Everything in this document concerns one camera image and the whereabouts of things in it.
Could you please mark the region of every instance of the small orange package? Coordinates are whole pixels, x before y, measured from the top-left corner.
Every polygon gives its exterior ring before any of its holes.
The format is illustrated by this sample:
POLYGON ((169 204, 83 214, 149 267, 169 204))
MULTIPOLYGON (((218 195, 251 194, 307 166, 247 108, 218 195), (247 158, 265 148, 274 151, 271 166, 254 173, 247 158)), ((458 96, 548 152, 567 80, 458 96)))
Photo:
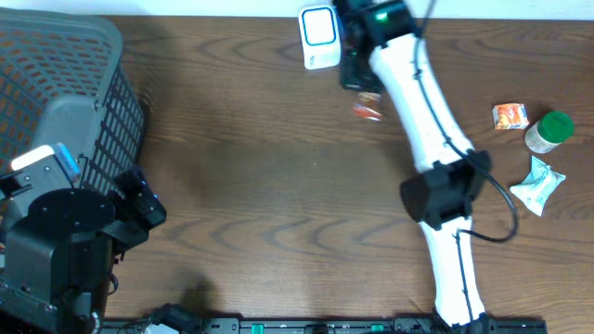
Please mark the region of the small orange package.
POLYGON ((493 107, 496 130, 524 129, 530 122, 526 108, 521 103, 508 103, 493 107))

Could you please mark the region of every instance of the white wall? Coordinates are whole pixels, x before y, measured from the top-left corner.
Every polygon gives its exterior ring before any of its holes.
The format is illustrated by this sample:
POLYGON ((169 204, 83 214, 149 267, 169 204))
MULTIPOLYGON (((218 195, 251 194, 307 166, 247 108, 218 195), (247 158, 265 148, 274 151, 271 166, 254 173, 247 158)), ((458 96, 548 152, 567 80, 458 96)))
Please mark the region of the white wall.
MULTIPOLYGON (((329 0, 0 0, 0 6, 72 14, 296 17, 329 0)), ((422 16, 429 0, 408 0, 422 16)), ((594 0, 437 0, 433 15, 453 19, 594 19, 594 0)))

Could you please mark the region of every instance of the bottle with green lid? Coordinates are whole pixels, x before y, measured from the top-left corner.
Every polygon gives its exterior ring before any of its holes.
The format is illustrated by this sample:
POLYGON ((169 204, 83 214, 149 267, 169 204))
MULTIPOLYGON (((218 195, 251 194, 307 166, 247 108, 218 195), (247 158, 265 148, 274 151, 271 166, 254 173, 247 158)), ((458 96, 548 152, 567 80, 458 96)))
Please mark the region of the bottle with green lid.
POLYGON ((535 153, 551 152, 574 134, 574 122, 563 112, 552 111, 532 125, 524 140, 535 153))

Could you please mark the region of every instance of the laundry basket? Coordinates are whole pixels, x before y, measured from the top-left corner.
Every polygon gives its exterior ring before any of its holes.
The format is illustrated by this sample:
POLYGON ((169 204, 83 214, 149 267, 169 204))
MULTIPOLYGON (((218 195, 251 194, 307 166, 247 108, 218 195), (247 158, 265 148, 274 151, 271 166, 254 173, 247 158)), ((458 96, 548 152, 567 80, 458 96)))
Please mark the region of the laundry basket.
POLYGON ((0 173, 30 149, 62 143, 82 171, 77 187, 115 189, 146 128, 122 49, 104 19, 0 8, 0 173))

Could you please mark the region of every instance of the bottle cap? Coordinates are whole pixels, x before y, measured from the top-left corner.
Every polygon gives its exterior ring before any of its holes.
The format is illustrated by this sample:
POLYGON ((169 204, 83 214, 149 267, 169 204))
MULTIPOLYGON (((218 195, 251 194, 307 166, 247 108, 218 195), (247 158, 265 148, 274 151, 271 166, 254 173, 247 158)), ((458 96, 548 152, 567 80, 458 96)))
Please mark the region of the bottle cap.
POLYGON ((553 144, 560 144, 574 134, 574 122, 564 112, 552 111, 538 122, 538 134, 553 144))

